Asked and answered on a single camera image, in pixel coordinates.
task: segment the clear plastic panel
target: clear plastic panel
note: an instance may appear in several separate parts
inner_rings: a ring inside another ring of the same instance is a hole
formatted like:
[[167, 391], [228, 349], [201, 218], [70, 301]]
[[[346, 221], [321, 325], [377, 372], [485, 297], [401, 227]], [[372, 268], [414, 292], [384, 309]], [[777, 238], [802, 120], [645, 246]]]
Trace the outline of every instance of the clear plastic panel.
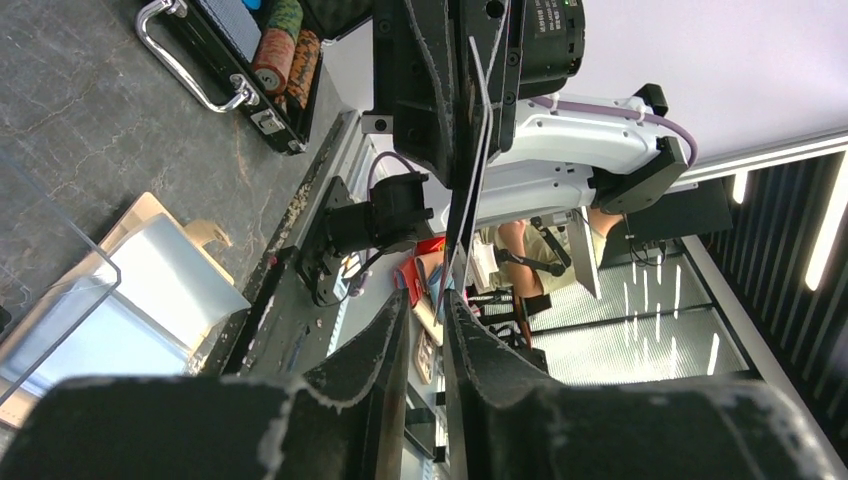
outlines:
[[11, 159], [0, 154], [0, 407], [40, 396], [28, 380], [120, 284], [120, 271]]

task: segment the briefcase handle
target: briefcase handle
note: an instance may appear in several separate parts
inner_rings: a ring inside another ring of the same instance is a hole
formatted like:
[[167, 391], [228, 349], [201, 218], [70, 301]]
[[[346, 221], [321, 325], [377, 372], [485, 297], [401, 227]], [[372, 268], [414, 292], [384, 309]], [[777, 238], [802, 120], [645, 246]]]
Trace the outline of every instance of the briefcase handle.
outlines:
[[165, 67], [167, 67], [168, 70], [177, 77], [177, 80], [179, 80], [180, 83], [182, 83], [183, 86], [187, 88], [192, 95], [194, 95], [194, 98], [196, 98], [204, 107], [215, 113], [231, 112], [242, 104], [259, 104], [259, 96], [256, 94], [256, 90], [253, 89], [244, 75], [240, 73], [230, 75], [230, 82], [233, 84], [233, 88], [235, 88], [235, 96], [223, 105], [215, 105], [212, 103], [212, 101], [209, 100], [209, 97], [206, 96], [203, 88], [201, 88], [200, 84], [194, 80], [194, 77], [191, 76], [188, 70], [186, 70], [176, 58], [168, 53], [162, 45], [159, 45], [156, 40], [153, 40], [150, 33], [147, 32], [147, 21], [160, 13], [167, 13], [168, 15], [176, 15], [179, 18], [185, 18], [188, 13], [188, 5], [185, 3], [185, 0], [154, 0], [138, 12], [138, 15], [135, 18], [135, 31], [142, 43], [144, 43], [144, 46], [153, 52], [159, 61], [165, 64]]

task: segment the gray floor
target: gray floor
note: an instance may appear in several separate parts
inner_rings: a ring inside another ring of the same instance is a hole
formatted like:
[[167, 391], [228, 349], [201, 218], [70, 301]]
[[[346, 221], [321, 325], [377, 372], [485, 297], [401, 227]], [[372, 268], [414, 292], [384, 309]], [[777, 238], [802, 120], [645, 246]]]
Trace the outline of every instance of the gray floor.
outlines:
[[233, 246], [211, 253], [243, 288], [343, 106], [322, 75], [308, 152], [272, 151], [144, 48], [133, 21], [145, 3], [3, 2], [0, 151], [95, 241], [145, 191], [182, 222], [218, 222]]

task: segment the person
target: person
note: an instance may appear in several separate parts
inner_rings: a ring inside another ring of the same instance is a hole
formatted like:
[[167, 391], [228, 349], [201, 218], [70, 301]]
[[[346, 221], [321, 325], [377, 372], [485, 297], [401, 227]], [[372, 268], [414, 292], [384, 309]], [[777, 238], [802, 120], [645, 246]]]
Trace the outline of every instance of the person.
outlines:
[[[600, 265], [607, 235], [612, 227], [624, 219], [622, 215], [608, 215], [600, 209], [590, 209], [587, 221], [592, 233], [592, 245], [595, 260]], [[554, 237], [562, 244], [569, 255], [568, 236], [557, 229], [550, 229]], [[541, 233], [527, 225], [526, 220], [505, 223], [497, 227], [487, 227], [480, 230], [483, 243], [493, 244], [498, 250], [507, 249], [513, 255], [526, 257], [544, 263], [560, 263], [556, 254], [545, 243]], [[490, 287], [486, 291], [513, 287], [515, 295], [531, 298], [547, 295], [576, 281], [574, 266], [568, 267], [565, 273], [555, 277], [548, 272], [533, 270], [530, 267], [512, 262], [504, 262], [497, 272], [489, 275]]]

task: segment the ceiling light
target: ceiling light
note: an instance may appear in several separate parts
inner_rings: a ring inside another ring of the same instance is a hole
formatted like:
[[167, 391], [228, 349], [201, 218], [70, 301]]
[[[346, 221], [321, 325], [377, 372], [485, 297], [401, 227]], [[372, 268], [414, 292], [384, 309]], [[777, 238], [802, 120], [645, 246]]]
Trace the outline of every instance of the ceiling light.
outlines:
[[680, 265], [677, 266], [677, 279], [674, 281], [674, 318], [677, 318], [677, 309], [680, 308]]
[[656, 323], [654, 323], [654, 340], [656, 340], [657, 343], [660, 343], [660, 320], [662, 320], [662, 315], [660, 315], [660, 310], [662, 310], [662, 307], [658, 303], [657, 304], [657, 321], [656, 321]]
[[733, 176], [733, 201], [742, 205], [745, 200], [745, 186], [748, 185], [748, 172], [737, 173]]
[[715, 373], [715, 363], [718, 360], [718, 344], [719, 338], [718, 334], [713, 334], [713, 345], [710, 347], [710, 364], [707, 365], [707, 375], [712, 375]]
[[842, 216], [845, 214], [845, 206], [848, 204], [848, 162], [845, 161], [844, 152], [839, 162], [839, 173], [836, 174], [836, 182], [830, 193], [830, 202], [827, 204], [827, 210], [822, 219], [815, 246], [813, 246], [813, 254], [807, 265], [807, 274], [804, 276], [804, 282], [810, 290], [819, 288], [827, 259], [836, 242], [839, 224], [842, 223]]
[[648, 269], [642, 270], [642, 283], [645, 286], [645, 311], [648, 311]]

